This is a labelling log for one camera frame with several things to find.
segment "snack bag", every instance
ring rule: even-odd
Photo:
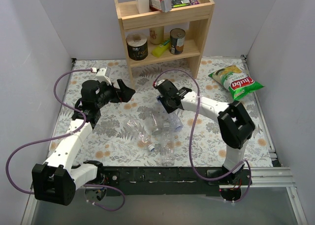
[[[212,77],[229,90],[234,100],[239,100],[245,95],[263,88],[263,85],[252,80],[236,65],[215,71],[209,77]]]

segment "red package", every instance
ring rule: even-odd
[[[149,0],[150,8],[161,12],[168,12],[172,9],[171,0]]]

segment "table surface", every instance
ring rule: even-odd
[[[208,75],[218,69],[229,65],[237,65],[243,68],[241,59],[211,59],[203,58],[201,61],[197,82],[200,86],[201,95],[217,101],[232,102],[229,91],[214,81]],[[121,78],[130,86],[129,74],[125,60],[97,60],[76,61],[74,69],[108,66],[111,68],[110,78],[116,83]],[[162,71],[172,68],[190,70],[186,60],[176,60],[161,64],[152,64],[132,69],[136,85],[136,94],[129,103],[108,104],[101,109],[99,119],[93,134],[84,141],[74,164],[85,160],[101,161],[104,166],[160,166],[159,160],[159,138],[152,136],[156,146],[153,153],[138,144],[137,140],[131,139],[123,128],[123,121],[127,116],[134,116],[144,122],[144,112],[154,107],[158,91],[152,87],[153,80]],[[178,87],[188,87],[196,91],[196,86],[182,72],[168,72],[163,79],[169,79]],[[80,90],[84,81],[95,79],[95,74],[89,72],[76,72],[72,75],[66,91],[65,102],[74,106],[77,99],[81,97]],[[244,97],[241,102],[249,112],[250,117],[256,125],[247,148],[245,158],[251,166],[270,167],[272,162],[269,155],[269,141],[264,132],[264,125],[253,94]],[[61,108],[54,136],[64,134],[71,121],[73,112],[65,107]],[[188,144],[194,113],[176,110],[184,127],[174,134],[175,144],[175,166],[190,166],[188,156]],[[55,150],[61,140],[51,142],[49,155]],[[212,120],[199,115],[193,137],[192,155],[195,166],[221,166],[226,154],[226,145],[222,141],[219,126]]]

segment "clear plastic bottle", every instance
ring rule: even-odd
[[[163,120],[168,120],[172,132],[179,132],[182,130],[184,125],[175,112],[167,113],[160,101],[157,101],[156,109],[159,111]]]
[[[149,135],[141,126],[139,120],[134,117],[127,117],[124,122],[124,127],[133,137],[138,138],[138,140],[141,141],[141,144],[146,146],[150,152],[154,151],[155,147],[152,144]]]
[[[169,123],[163,124],[161,136],[160,160],[162,166],[170,167],[175,163],[174,137]]]
[[[146,126],[152,135],[160,135],[162,133],[162,121],[158,112],[152,109],[147,110],[144,113],[146,119]]]

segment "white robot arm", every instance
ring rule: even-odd
[[[197,111],[198,96],[188,88],[178,90],[169,80],[161,80],[154,86],[159,92],[158,100],[168,113],[180,108],[192,112]],[[226,158],[223,164],[225,171],[233,169],[244,158],[248,140],[252,136],[255,125],[242,103],[232,104],[200,97],[199,114],[219,124],[226,147]],[[237,167],[233,174],[238,173],[243,165]]]
[[[120,89],[115,88],[108,78],[109,68],[96,69],[97,80],[88,80],[82,84],[81,98],[75,104],[86,115],[84,126],[71,134],[83,124],[83,116],[74,112],[67,130],[71,135],[64,138],[52,155],[43,163],[36,164],[32,170],[35,198],[48,202],[68,205],[75,191],[87,182],[101,181],[99,169],[103,166],[97,161],[85,161],[78,168],[72,169],[73,161],[83,141],[92,133],[100,118],[100,109],[111,103],[128,102],[135,90],[127,87],[118,79]]]

